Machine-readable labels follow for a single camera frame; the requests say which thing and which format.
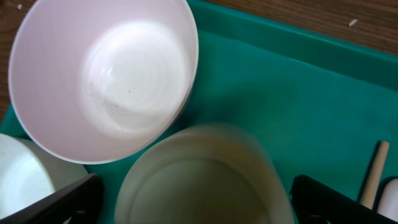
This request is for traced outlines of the white paper cup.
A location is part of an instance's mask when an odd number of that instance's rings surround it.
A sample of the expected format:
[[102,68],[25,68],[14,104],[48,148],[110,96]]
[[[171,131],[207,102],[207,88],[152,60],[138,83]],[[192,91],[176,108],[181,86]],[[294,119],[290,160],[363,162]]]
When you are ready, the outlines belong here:
[[293,223],[266,150],[241,129],[208,124],[179,131],[133,164],[116,223]]

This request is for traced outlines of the wooden chopstick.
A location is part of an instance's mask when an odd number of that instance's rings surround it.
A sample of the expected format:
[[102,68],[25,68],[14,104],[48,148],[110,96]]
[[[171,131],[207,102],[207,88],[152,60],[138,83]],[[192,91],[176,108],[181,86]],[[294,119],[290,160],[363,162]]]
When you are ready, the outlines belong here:
[[379,141],[376,144],[374,154],[370,161],[368,173],[366,174],[359,198],[360,204],[369,209],[372,209],[374,205],[389,146],[389,142]]

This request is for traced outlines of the pink bowl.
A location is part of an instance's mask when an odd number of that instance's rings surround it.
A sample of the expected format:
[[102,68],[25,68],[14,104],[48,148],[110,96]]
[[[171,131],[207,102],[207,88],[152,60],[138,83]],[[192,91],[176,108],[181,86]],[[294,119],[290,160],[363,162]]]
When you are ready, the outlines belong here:
[[42,149],[104,164],[147,147],[176,120],[198,56],[184,0],[38,0],[12,46],[9,95]]

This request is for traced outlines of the white bowl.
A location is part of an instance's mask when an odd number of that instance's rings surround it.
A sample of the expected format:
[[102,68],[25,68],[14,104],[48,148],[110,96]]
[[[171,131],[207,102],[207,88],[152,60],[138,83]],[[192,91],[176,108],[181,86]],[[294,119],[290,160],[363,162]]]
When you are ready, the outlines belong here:
[[1,218],[87,175],[81,164],[59,159],[32,141],[1,134]]

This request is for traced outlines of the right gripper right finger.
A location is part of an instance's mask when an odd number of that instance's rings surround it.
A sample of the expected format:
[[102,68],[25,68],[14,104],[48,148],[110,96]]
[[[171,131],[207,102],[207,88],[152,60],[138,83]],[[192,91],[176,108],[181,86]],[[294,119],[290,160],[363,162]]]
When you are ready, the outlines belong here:
[[397,224],[307,175],[294,178],[290,194],[300,224]]

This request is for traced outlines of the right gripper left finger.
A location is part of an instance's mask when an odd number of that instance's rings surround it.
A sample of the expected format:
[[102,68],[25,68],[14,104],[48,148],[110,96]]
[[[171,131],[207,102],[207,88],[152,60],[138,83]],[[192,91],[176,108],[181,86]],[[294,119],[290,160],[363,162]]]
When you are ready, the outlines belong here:
[[96,223],[103,206],[104,185],[95,173],[1,219],[1,224]]

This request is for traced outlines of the white plastic fork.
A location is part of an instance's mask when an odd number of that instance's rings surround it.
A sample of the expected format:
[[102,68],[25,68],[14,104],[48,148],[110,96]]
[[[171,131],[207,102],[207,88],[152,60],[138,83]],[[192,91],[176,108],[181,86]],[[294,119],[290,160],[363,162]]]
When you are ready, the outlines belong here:
[[390,180],[383,188],[377,212],[395,222],[398,221],[398,180]]

